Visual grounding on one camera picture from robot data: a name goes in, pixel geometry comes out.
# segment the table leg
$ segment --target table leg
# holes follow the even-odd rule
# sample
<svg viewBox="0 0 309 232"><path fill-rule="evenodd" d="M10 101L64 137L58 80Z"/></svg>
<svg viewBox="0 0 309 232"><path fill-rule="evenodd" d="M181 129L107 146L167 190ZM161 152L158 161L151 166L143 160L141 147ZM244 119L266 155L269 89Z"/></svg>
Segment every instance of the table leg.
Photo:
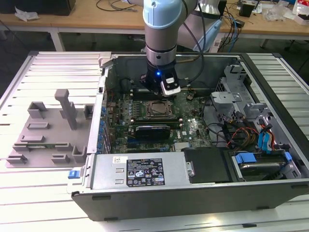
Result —
<svg viewBox="0 0 309 232"><path fill-rule="evenodd" d="M0 41L4 41L4 40L6 40L7 38L6 38L6 35L5 35L5 33L4 33L4 31L3 30L0 30Z"/></svg>
<svg viewBox="0 0 309 232"><path fill-rule="evenodd" d="M260 44L260 47L261 47L261 48L265 48L265 46L266 46L266 44L267 44L268 41L269 41L269 39L264 39L264 40L262 40L262 42L261 42L261 44Z"/></svg>
<svg viewBox="0 0 309 232"><path fill-rule="evenodd" d="M51 31L50 35L52 36L52 40L54 42L56 51L57 52L65 52L66 49L64 48L60 32Z"/></svg>
<svg viewBox="0 0 309 232"><path fill-rule="evenodd" d="M225 36L224 33L218 33L218 35L216 36L216 39L214 40L213 44L211 45L211 47L209 49L209 52L212 52L212 53L217 53L218 52L221 40L222 40L222 38L224 36Z"/></svg>

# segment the circuit board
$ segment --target circuit board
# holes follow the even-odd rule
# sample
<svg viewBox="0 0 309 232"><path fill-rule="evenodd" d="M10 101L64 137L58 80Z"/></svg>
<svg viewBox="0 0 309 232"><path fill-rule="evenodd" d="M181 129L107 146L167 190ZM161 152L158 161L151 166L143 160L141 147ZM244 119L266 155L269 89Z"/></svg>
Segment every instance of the circuit board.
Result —
<svg viewBox="0 0 309 232"><path fill-rule="evenodd" d="M211 139L202 124L201 110L205 98L187 100L182 91L168 101L135 101L129 94L112 95L108 103L112 153L173 152L176 145L210 146ZM138 141L134 131L138 126L168 125L169 138Z"/></svg>

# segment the barcode sticker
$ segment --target barcode sticker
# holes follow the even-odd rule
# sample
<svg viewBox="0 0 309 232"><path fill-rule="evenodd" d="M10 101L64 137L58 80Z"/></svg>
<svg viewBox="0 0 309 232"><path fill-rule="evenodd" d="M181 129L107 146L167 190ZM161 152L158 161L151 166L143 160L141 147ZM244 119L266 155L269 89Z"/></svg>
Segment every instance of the barcode sticker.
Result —
<svg viewBox="0 0 309 232"><path fill-rule="evenodd" d="M112 158L112 163L126 163L127 156L114 156Z"/></svg>

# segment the floor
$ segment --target floor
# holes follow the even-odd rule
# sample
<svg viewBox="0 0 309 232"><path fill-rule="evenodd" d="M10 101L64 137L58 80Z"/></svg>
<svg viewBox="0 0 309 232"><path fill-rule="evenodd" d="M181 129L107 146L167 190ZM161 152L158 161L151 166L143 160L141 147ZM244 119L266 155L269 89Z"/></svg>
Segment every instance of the floor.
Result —
<svg viewBox="0 0 309 232"><path fill-rule="evenodd" d="M127 35L96 34L93 44L91 34L63 33L62 38L67 51L140 51L144 42L134 40ZM309 58L309 43L295 42L289 51L284 48L290 41L269 40L264 49L260 48L260 39L239 38L232 52L247 53L280 53L285 60L298 71L302 63ZM53 42L45 32L17 32L15 35L7 31L7 40L0 41L0 96L17 73L28 51L54 51ZM309 83L309 62L300 71L300 76Z"/></svg>

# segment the sticker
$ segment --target sticker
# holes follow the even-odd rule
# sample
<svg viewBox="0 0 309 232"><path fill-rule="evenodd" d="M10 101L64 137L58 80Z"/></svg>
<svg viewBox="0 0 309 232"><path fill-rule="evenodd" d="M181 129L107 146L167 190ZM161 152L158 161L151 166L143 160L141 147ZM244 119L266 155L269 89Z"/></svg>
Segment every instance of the sticker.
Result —
<svg viewBox="0 0 309 232"><path fill-rule="evenodd" d="M165 185L162 159L128 159L126 171L129 187Z"/></svg>
<svg viewBox="0 0 309 232"><path fill-rule="evenodd" d="M112 163L126 163L127 156L114 156L112 158Z"/></svg>

